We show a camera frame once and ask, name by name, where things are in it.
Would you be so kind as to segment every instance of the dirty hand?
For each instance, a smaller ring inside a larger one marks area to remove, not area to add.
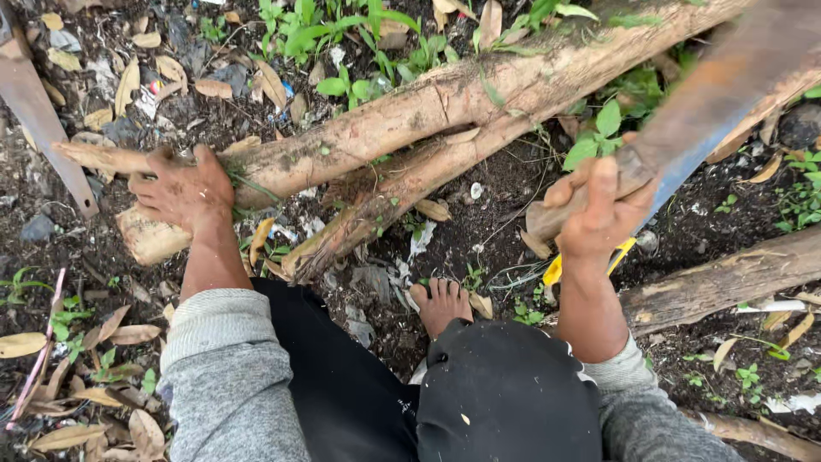
[[[586,159],[578,169],[561,178],[544,197],[547,208],[564,206],[573,192],[587,184],[587,205],[570,215],[556,237],[562,261],[607,270],[610,255],[650,212],[658,187],[654,179],[629,196],[616,200],[618,166],[611,157]]]
[[[234,188],[214,152],[206,145],[195,146],[194,167],[173,163],[171,155],[167,146],[149,154],[148,164],[157,175],[156,180],[141,173],[133,173],[129,178],[128,189],[137,195],[135,205],[140,212],[192,234],[201,226],[213,224],[215,219],[230,220]]]

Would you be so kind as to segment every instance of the gray sweater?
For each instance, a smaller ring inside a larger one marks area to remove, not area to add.
[[[172,398],[178,423],[171,462],[237,455],[246,462],[310,460],[288,390],[288,353],[264,295],[214,289],[186,300],[174,314],[160,367],[160,393]],[[743,460],[676,410],[632,338],[615,358],[585,364],[585,372],[602,394],[599,419],[610,460]]]

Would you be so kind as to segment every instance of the person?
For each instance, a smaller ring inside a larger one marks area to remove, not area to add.
[[[647,215],[655,183],[616,201],[612,158],[585,161],[548,190],[586,208],[557,239],[557,338],[514,321],[474,322],[467,292],[432,278],[411,294],[430,336],[420,386],[402,384],[305,287],[249,279],[232,227],[233,190],[214,153],[195,167],[149,156],[156,179],[129,188],[150,218],[193,236],[181,304],[161,357],[177,425],[171,462],[727,460],[658,388],[605,275]]]

